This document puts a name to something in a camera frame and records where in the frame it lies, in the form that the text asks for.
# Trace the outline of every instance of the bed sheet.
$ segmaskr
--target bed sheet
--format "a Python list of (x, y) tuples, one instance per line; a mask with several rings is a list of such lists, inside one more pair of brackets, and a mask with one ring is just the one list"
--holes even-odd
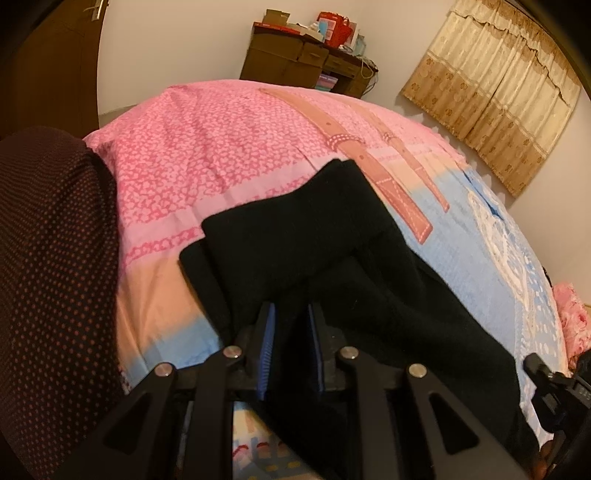
[[(159, 362), (186, 367), (220, 348), (178, 266), (179, 252), (203, 236), (202, 220), (352, 158), (409, 246), (513, 354), (521, 407), (547, 439), (521, 362), (537, 352), (567, 371), (550, 285), (503, 205), (439, 134), (362, 100), (220, 80), (170, 87), (85, 140), (118, 186), (117, 334), (132, 386)], [(315, 478), (241, 404), (233, 455), (238, 479)]]

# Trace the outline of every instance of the screw head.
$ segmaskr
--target screw head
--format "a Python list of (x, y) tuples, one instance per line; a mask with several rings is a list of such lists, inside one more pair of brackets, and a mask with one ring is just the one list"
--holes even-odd
[(242, 349), (239, 346), (230, 345), (223, 350), (223, 354), (226, 358), (238, 358), (242, 355)]
[(414, 378), (422, 378), (427, 375), (427, 367), (421, 364), (412, 364), (408, 367), (408, 373), (410, 373)]
[(359, 350), (354, 346), (344, 346), (340, 350), (340, 355), (347, 360), (355, 360), (359, 356)]
[(167, 377), (173, 372), (173, 366), (169, 363), (163, 362), (161, 364), (156, 365), (156, 368), (154, 368), (154, 372), (159, 377)]

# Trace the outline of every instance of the pink floral pattern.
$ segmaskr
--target pink floral pattern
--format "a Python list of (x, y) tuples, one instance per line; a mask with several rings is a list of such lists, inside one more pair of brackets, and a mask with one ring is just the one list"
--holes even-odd
[(559, 283), (552, 292), (562, 324), (569, 368), (574, 371), (579, 356), (591, 349), (591, 319), (572, 283)]

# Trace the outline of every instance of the dark polka dot fabric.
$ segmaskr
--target dark polka dot fabric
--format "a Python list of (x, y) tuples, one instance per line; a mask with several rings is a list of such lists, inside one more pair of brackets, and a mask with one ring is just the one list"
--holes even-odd
[(35, 479), (123, 397), (118, 250), (115, 181), (82, 140), (0, 142), (0, 430)]

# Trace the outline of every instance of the beige curtain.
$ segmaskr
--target beige curtain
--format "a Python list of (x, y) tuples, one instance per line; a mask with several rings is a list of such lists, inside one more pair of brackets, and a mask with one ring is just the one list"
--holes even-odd
[(458, 0), (402, 90), (519, 196), (554, 148), (581, 85), (563, 53), (504, 0)]

